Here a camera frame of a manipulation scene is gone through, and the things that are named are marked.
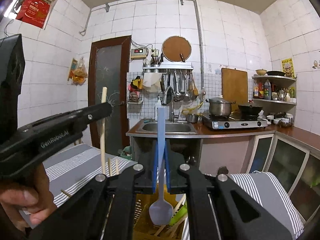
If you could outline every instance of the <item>yellow poster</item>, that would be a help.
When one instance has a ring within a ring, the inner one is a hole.
[[[292,58],[287,58],[282,60],[281,65],[282,65],[282,71],[285,72],[286,77],[295,78]]]

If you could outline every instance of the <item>stainless steel sink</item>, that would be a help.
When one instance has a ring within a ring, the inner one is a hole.
[[[157,133],[158,122],[142,123],[137,132]],[[196,134],[196,130],[188,122],[166,122],[165,132],[170,134]]]

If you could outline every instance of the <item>glass panel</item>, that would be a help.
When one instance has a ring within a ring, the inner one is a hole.
[[[272,137],[260,138],[258,140],[256,154],[254,156],[249,173],[252,173],[254,171],[262,171],[264,163],[266,162],[268,156],[271,140]]]
[[[269,170],[280,181],[282,187],[289,192],[306,153],[278,139]]]
[[[113,106],[120,104],[120,62],[121,45],[101,48],[96,61],[96,104],[101,103],[102,88],[107,87],[107,102]],[[105,146],[106,153],[116,155],[122,149],[120,111],[113,108],[112,115],[106,119]]]
[[[320,160],[310,155],[290,199],[305,220],[320,205]]]

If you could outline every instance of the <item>orange bag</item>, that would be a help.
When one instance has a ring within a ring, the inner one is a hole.
[[[42,28],[50,5],[43,0],[24,0],[16,19]]]

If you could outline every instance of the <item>cabinet door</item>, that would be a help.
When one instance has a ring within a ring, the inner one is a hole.
[[[270,151],[272,138],[273,134],[256,136],[247,172],[252,173],[263,170]]]
[[[309,156],[304,171],[290,195],[296,209],[308,220],[320,205],[320,160]]]
[[[308,150],[290,141],[276,138],[276,147],[268,171],[277,177],[289,195],[298,174],[300,173],[300,176],[303,171],[308,156]]]

